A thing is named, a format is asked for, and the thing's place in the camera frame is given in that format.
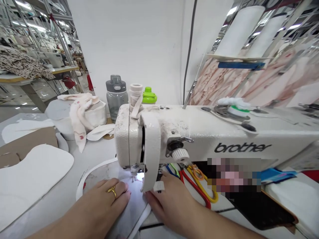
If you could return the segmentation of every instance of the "gold ring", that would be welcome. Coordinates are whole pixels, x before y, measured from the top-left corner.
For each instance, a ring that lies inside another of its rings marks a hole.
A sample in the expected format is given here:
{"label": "gold ring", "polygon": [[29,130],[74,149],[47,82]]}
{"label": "gold ring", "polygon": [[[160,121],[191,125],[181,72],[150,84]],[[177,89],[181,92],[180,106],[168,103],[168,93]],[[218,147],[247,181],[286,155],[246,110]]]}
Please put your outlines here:
{"label": "gold ring", "polygon": [[109,193],[109,192],[113,192],[114,193],[114,197],[116,197],[116,193],[115,193],[115,186],[114,187],[111,187],[108,191],[107,191],[107,193]]}

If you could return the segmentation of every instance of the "green cap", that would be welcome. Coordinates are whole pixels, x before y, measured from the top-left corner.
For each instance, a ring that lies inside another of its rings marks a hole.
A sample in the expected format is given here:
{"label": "green cap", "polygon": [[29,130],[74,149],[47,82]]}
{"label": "green cap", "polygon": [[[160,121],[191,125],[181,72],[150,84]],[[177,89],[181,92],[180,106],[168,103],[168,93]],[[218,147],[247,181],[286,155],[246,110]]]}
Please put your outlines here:
{"label": "green cap", "polygon": [[157,101],[157,96],[152,92],[152,88],[145,87],[145,91],[143,92],[143,103],[146,104],[154,104]]}

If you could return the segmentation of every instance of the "sewing machine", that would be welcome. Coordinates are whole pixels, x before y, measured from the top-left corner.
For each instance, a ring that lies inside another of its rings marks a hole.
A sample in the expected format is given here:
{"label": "sewing machine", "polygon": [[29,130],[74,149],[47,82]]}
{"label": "sewing machine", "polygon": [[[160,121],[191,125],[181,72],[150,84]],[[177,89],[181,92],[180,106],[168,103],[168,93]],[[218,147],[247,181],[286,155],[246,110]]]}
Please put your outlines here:
{"label": "sewing machine", "polygon": [[319,154],[319,119],[300,110],[262,107],[237,116],[229,106],[145,107],[132,119],[122,105],[115,125],[119,164],[144,171],[143,192],[156,186],[165,163],[260,158],[261,170],[284,169]]}
{"label": "sewing machine", "polygon": [[42,52],[42,51],[30,51],[27,55],[35,58],[36,60],[48,60],[54,68],[60,68],[64,66],[62,56],[60,53],[55,52]]}

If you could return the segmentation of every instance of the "leopard print fabric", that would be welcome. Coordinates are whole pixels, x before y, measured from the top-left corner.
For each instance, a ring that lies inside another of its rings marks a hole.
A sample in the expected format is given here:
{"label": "leopard print fabric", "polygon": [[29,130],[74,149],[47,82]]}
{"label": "leopard print fabric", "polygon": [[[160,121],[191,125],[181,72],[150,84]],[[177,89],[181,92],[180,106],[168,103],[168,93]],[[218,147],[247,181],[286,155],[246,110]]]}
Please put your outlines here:
{"label": "leopard print fabric", "polygon": [[0,67],[26,79],[41,76],[50,80],[55,78],[44,64],[11,47],[0,46]]}

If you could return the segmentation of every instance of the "gray water bottle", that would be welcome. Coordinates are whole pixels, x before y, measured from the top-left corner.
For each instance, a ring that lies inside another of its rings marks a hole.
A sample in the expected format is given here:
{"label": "gray water bottle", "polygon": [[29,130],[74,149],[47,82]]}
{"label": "gray water bottle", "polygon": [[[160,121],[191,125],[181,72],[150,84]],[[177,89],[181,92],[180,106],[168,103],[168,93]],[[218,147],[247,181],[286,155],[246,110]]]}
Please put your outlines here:
{"label": "gray water bottle", "polygon": [[119,75],[111,75],[111,80],[106,83],[106,99],[109,106],[113,123],[116,121],[119,108],[123,104],[129,103],[129,96],[126,92],[126,83]]}

